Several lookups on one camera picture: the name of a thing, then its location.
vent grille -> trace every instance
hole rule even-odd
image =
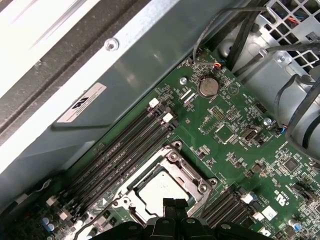
[[[263,13],[269,21],[264,28],[280,45],[320,41],[320,0],[271,0],[267,6],[277,19]],[[320,65],[320,51],[289,54],[307,73]]]

printed label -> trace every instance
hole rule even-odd
[[[262,214],[266,217],[266,219],[271,221],[275,216],[277,216],[278,213],[271,206],[267,206],[262,211]]]
[[[93,85],[76,101],[56,122],[71,123],[75,120],[107,87],[99,82]]]

red wire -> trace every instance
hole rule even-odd
[[[292,23],[295,23],[295,24],[297,24],[298,22],[297,22],[297,20],[295,20],[293,17],[288,17],[288,20],[290,21],[290,22],[292,22]]]

motherboard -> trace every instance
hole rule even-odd
[[[206,49],[200,57],[216,60]],[[143,225],[162,216],[163,198],[186,199],[188,215],[211,228],[230,221],[277,240],[318,239],[320,177],[284,132],[223,65],[188,57],[48,191],[30,222],[44,233],[30,239],[72,240],[92,220],[78,239]]]

cpu socket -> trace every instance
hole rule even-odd
[[[181,156],[181,141],[161,147],[118,189],[114,208],[125,208],[141,224],[163,216],[163,198],[185,199],[189,216],[207,201],[218,181],[204,180]]]

